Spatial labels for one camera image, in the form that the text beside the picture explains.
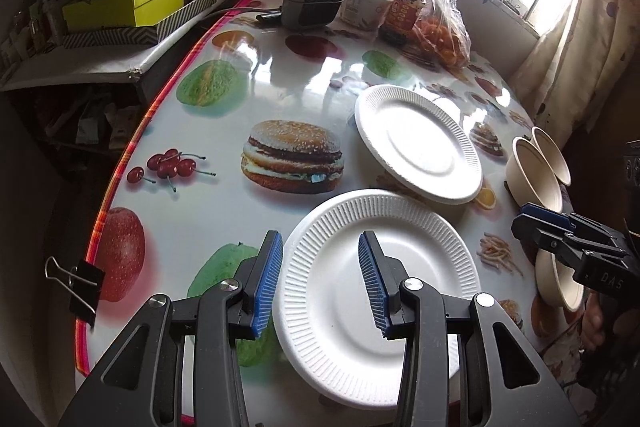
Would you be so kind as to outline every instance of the white paper plate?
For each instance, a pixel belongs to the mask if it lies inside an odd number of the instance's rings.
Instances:
[[[398,86],[373,86],[356,102],[372,155],[399,182],[439,203],[471,201],[482,187],[478,152],[446,112]]]
[[[373,230],[386,255],[441,293],[471,298],[478,272],[460,236],[418,201],[386,190],[356,190],[315,208],[284,245],[273,302],[289,362],[320,393],[361,409],[398,403],[404,340],[376,328],[358,264],[358,238]],[[459,369],[449,336],[449,375]]]

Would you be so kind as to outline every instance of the plastic bag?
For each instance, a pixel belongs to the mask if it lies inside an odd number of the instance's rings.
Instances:
[[[431,0],[414,25],[413,36],[426,55],[438,55],[445,66],[463,68],[469,63],[471,39],[462,15],[456,8],[458,0]]]

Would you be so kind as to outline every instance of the black binder clip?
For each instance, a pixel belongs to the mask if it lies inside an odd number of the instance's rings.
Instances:
[[[56,265],[58,270],[68,276],[66,283],[54,275],[49,275],[49,263]],[[78,266],[72,268],[72,271],[68,271],[58,264],[55,257],[49,257],[44,264],[44,277],[57,282],[71,293],[69,311],[93,328],[104,272],[84,260],[80,260]]]

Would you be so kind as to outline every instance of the glass jar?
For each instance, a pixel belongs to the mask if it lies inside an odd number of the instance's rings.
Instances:
[[[42,24],[40,23],[37,4],[33,4],[29,8],[29,15],[31,16],[31,19],[29,20],[29,30],[31,33],[31,39],[33,39],[33,47],[36,53],[42,53],[47,45],[47,39],[42,31]]]
[[[380,26],[379,35],[396,46],[404,46],[427,0],[393,0]]]

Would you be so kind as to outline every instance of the paper bowl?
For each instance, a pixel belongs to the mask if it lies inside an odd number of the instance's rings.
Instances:
[[[338,15],[340,19],[358,29],[376,31],[385,18],[393,0],[343,0]]]
[[[540,127],[533,127],[531,129],[531,142],[536,149],[542,152],[551,170],[560,182],[564,185],[571,185],[571,172],[569,172],[569,167],[556,142],[554,142],[546,132],[540,129]]]
[[[556,175],[542,153],[524,138],[514,138],[506,167],[511,196],[519,206],[535,203],[554,212],[562,210],[562,193]]]
[[[543,301],[554,308],[575,312],[582,303],[584,286],[574,281],[574,270],[546,250],[536,256],[536,285]]]

